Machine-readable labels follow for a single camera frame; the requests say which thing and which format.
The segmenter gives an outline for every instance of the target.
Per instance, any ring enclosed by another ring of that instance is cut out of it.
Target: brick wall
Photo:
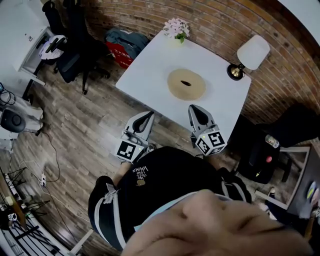
[[[118,27],[152,39],[171,18],[189,22],[190,40],[231,63],[253,35],[271,48],[252,78],[242,112],[270,123],[295,102],[320,113],[320,48],[306,28],[277,0],[82,0],[97,35]]]

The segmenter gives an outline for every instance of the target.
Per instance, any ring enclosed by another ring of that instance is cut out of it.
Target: wooden floor
[[[53,74],[53,66],[45,66],[39,78],[45,86],[34,84],[30,93],[44,110],[45,132],[57,149],[61,169],[57,182],[48,182],[49,192],[65,206],[54,199],[61,215],[74,235],[66,229],[52,202],[44,206],[48,214],[40,217],[44,224],[67,247],[72,248],[91,228],[87,215],[88,199],[95,182],[102,175],[112,175],[120,161],[113,156],[115,141],[121,135],[128,119],[148,108],[115,88],[124,72],[116,64],[106,66],[111,78],[96,75],[89,78],[87,95],[82,94],[82,77],[65,83],[60,74]],[[173,146],[199,154],[192,148],[190,132],[157,114],[149,141],[159,146]],[[17,170],[25,165],[24,177],[27,185],[22,189],[34,195],[37,200],[51,200],[46,189],[39,186],[37,178],[42,171],[47,181],[58,177],[55,151],[45,134],[36,137],[23,132],[13,143],[13,153],[0,154],[0,164],[4,171]],[[99,235],[94,233],[84,244],[83,253],[87,256],[115,255]]]

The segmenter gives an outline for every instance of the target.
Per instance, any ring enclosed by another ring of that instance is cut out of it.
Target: person
[[[90,195],[93,229],[123,256],[311,256],[301,235],[251,203],[240,178],[162,147],[102,176]]]

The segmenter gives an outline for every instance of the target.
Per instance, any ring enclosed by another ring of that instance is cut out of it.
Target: white lamp shade
[[[250,70],[256,70],[270,51],[268,42],[255,35],[237,51],[241,63]]]

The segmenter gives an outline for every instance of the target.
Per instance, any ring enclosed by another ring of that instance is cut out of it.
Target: black office chair
[[[313,110],[302,104],[289,107],[272,124],[248,125],[244,117],[240,118],[240,122],[242,127],[245,124],[247,128],[240,129],[241,125],[237,123],[230,137],[231,141],[236,141],[231,145],[237,144],[241,148],[241,159],[236,171],[262,184],[267,184],[271,180],[276,167],[284,170],[282,182],[287,181],[293,162],[288,155],[287,163],[279,161],[280,147],[289,148],[315,139],[320,134],[319,117]],[[266,135],[274,137],[279,142],[279,146],[274,148],[268,144],[265,140]]]
[[[56,61],[55,73],[60,72],[63,80],[66,83],[74,81],[77,75],[83,72],[82,78],[82,93],[87,94],[86,81],[90,71],[96,71],[107,78],[110,73],[97,64],[97,60],[101,56],[106,56],[109,52],[107,46],[95,40],[87,30],[84,9],[80,6],[80,0],[64,0],[63,6],[66,7],[69,29],[66,32],[62,25],[59,14],[51,8],[45,9],[50,14],[46,14],[50,27],[56,33],[67,36],[67,44],[61,49],[64,53]],[[59,45],[54,45],[52,50],[59,48]]]

